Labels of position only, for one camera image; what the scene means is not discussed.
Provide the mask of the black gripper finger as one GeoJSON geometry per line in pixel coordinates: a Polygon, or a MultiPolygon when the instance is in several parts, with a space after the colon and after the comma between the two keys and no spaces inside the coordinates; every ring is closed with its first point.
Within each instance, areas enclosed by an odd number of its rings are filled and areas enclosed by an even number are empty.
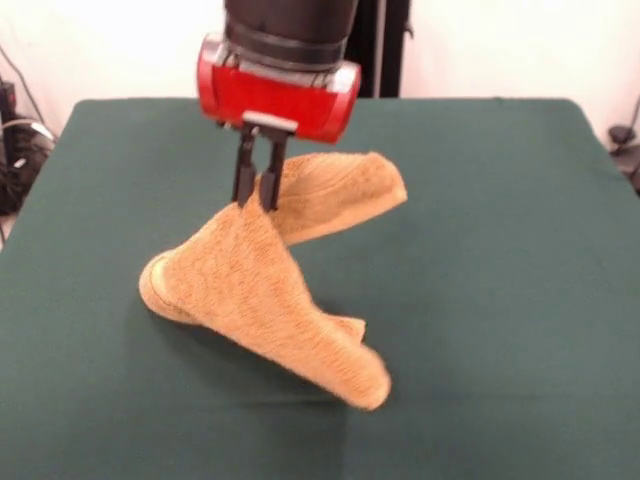
{"type": "Polygon", "coordinates": [[[262,134],[271,142],[271,154],[267,169],[260,179],[260,200],[263,209],[277,209],[281,175],[286,157],[286,146],[290,133],[284,130],[263,130],[262,134]]]}
{"type": "Polygon", "coordinates": [[[232,201],[239,206],[244,206],[254,191],[256,169],[252,155],[258,133],[259,127],[255,124],[244,124],[240,130],[232,192],[232,201]]]}

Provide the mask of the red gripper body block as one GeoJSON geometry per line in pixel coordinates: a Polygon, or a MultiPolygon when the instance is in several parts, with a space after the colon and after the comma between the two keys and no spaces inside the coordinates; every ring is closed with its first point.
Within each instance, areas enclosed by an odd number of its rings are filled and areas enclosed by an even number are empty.
{"type": "Polygon", "coordinates": [[[266,67],[235,55],[226,42],[208,35],[196,77],[201,109],[219,123],[241,127],[252,122],[333,144],[347,128],[361,68],[349,61],[325,73],[266,67]]]}

